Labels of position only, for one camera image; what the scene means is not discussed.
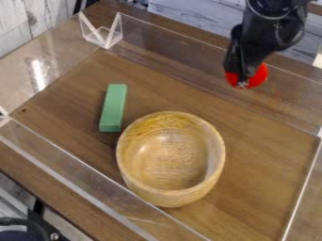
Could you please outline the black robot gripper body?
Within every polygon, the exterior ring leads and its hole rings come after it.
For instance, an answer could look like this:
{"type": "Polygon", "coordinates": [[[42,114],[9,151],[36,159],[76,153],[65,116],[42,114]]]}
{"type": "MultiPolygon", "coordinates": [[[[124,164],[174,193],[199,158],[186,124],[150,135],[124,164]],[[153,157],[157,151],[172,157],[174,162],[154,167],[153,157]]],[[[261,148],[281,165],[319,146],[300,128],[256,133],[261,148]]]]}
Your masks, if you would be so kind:
{"type": "Polygon", "coordinates": [[[311,0],[245,0],[241,26],[241,69],[256,71],[264,59],[304,36],[311,0]]]}

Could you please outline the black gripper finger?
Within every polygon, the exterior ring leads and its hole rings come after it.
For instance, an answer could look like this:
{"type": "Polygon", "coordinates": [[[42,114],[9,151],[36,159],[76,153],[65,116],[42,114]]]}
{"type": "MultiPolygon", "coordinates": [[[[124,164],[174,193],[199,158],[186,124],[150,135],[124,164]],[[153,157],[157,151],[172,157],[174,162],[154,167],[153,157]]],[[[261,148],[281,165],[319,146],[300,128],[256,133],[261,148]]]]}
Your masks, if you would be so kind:
{"type": "Polygon", "coordinates": [[[237,87],[239,88],[255,88],[256,87],[256,79],[255,79],[256,69],[252,66],[247,66],[243,68],[237,79],[237,87]]]}
{"type": "Polygon", "coordinates": [[[223,60],[223,68],[225,72],[240,74],[241,69],[241,26],[236,24],[229,32],[229,42],[223,60]]]}

